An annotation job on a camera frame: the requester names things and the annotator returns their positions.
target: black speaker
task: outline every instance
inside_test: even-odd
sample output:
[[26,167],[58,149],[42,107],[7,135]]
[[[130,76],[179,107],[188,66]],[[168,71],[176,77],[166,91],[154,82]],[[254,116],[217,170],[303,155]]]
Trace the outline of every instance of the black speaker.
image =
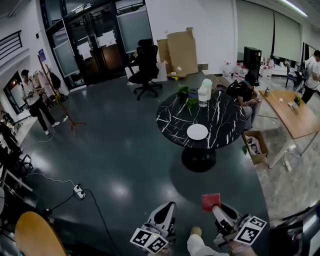
[[261,64],[261,50],[252,47],[244,47],[243,65],[253,74],[258,81]]

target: table pedestal base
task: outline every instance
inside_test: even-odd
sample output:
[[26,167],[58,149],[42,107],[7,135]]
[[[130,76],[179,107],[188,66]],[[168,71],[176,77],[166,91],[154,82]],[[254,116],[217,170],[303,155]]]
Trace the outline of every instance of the table pedestal base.
[[186,147],[182,152],[182,162],[190,171],[197,173],[206,172],[216,163],[216,151],[214,149]]

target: red object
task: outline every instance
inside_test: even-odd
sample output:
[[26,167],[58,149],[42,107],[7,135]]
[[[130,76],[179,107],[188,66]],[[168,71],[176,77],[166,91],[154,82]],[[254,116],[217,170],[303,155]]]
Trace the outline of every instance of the red object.
[[220,194],[203,194],[202,195],[202,209],[205,212],[212,212],[212,207],[218,205],[221,207]]

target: white sneaker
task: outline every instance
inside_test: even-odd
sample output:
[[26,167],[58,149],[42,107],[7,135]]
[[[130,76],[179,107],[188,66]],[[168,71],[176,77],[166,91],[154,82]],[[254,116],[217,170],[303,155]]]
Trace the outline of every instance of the white sneaker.
[[54,128],[54,127],[56,127],[56,126],[58,126],[58,125],[60,125],[60,122],[55,122],[55,123],[52,125],[52,128]]

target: small box on floor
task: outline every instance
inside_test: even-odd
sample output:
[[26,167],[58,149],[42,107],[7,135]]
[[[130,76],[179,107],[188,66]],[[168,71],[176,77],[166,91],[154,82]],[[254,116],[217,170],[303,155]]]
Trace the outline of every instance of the small box on floor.
[[[259,141],[259,145],[260,145],[260,148],[261,148],[261,152],[262,154],[252,154],[250,152],[250,147],[249,147],[249,144],[247,142],[247,139],[246,139],[246,136],[248,137],[254,137],[256,138],[258,141]],[[243,134],[242,134],[242,139],[248,149],[248,152],[251,156],[251,159],[252,159],[252,162],[253,164],[260,164],[260,163],[265,163],[266,162],[266,157],[269,153],[268,149],[267,149],[267,146],[265,144],[265,141],[264,141],[264,138],[262,137],[262,133],[259,131],[259,130],[249,130],[249,131],[245,131]]]

